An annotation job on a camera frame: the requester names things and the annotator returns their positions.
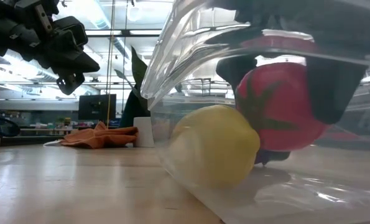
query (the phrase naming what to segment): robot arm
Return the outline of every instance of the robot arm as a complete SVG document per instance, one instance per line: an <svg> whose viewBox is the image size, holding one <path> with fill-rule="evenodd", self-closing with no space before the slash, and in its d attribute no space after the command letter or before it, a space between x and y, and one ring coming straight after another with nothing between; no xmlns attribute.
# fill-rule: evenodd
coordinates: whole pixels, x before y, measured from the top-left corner
<svg viewBox="0 0 370 224"><path fill-rule="evenodd" d="M0 56L8 49L24 60L35 59L59 76L57 85L67 95L85 80L83 73L99 65L83 51L88 43L84 25L70 16L56 21L59 0L0 0Z"/></svg>

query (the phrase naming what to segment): desk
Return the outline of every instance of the desk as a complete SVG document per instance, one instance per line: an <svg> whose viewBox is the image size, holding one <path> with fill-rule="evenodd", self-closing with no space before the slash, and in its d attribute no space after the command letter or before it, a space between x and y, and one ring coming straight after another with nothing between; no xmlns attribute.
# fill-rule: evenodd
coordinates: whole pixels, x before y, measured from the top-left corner
<svg viewBox="0 0 370 224"><path fill-rule="evenodd" d="M0 223L203 223L220 219L153 149L0 149Z"/></svg>

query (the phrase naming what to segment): plant leaf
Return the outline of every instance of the plant leaf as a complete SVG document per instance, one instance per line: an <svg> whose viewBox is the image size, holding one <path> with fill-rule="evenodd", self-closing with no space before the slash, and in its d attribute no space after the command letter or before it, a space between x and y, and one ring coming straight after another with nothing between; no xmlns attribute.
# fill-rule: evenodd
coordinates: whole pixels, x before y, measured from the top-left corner
<svg viewBox="0 0 370 224"><path fill-rule="evenodd" d="M240 105L240 110L245 116L249 116L249 121L252 121L252 117L257 116L257 98L255 97L255 94L252 90L251 86L251 76L247 77L246 82L246 96L241 96L240 94L240 86L238 85L236 87L236 92L234 93L236 104Z"/></svg>
<svg viewBox="0 0 370 224"><path fill-rule="evenodd" d="M132 92L134 92L135 96L138 97L139 99L142 98L141 93L139 93L139 90L137 90L136 88L133 88Z"/></svg>
<svg viewBox="0 0 370 224"><path fill-rule="evenodd" d="M298 126L287 121L278 121L270 118L262 120L262 129L270 130L298 130Z"/></svg>
<svg viewBox="0 0 370 224"><path fill-rule="evenodd" d="M128 85L132 88L132 90L136 90L132 83L127 79L127 77L122 72L116 69L114 69L114 71L116 71L116 74L119 78L122 78L123 80L128 82Z"/></svg>
<svg viewBox="0 0 370 224"><path fill-rule="evenodd" d="M137 56L136 50L134 47L131 47L132 50L132 75L134 76L137 89L141 89L143 79L146 74L147 65Z"/></svg>

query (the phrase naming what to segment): ceiling light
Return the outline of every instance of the ceiling light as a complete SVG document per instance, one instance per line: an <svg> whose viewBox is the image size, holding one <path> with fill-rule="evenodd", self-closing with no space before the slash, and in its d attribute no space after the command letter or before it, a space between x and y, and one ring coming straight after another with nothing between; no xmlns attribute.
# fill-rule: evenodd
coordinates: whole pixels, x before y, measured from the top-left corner
<svg viewBox="0 0 370 224"><path fill-rule="evenodd" d="M4 84L4 85L7 85L7 84L12 84L12 85L31 85L31 84L34 84L34 82L5 82L5 81L2 81L0 82L0 84Z"/></svg>
<svg viewBox="0 0 370 224"><path fill-rule="evenodd" d="M131 6L127 11L127 19L131 22L138 21L139 19L142 18L142 14L143 14L142 8L137 6L138 3L135 0L134 0L134 5L135 6Z"/></svg>
<svg viewBox="0 0 370 224"><path fill-rule="evenodd" d="M7 101L30 101L31 99L5 99Z"/></svg>
<svg viewBox="0 0 370 224"><path fill-rule="evenodd" d="M103 12L99 4L99 1L76 0L75 4L77 4L77 7L84 9L81 10L84 12L84 16L86 16L96 28L100 30L108 30L112 28L109 19L106 17L106 14ZM113 44L120 51L120 53L124 55L126 61L130 61L131 51L125 46L124 42L120 38L115 37Z"/></svg>
<svg viewBox="0 0 370 224"><path fill-rule="evenodd" d="M121 35L123 34L121 30L86 30L86 35L93 36L106 36L106 35Z"/></svg>
<svg viewBox="0 0 370 224"><path fill-rule="evenodd" d="M7 90L13 90L13 91L23 91L21 88L14 86L14 85L9 85L9 84L0 85L0 88L5 88Z"/></svg>
<svg viewBox="0 0 370 224"><path fill-rule="evenodd" d="M132 35L160 35L161 30L130 30Z"/></svg>

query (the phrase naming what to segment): clear plastic bag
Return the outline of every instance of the clear plastic bag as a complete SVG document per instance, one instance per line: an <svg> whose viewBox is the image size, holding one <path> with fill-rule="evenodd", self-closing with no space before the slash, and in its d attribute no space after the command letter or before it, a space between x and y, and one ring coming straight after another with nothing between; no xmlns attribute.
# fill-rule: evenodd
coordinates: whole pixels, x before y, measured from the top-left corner
<svg viewBox="0 0 370 224"><path fill-rule="evenodd" d="M370 1L176 1L142 95L163 166L226 223L370 221Z"/></svg>

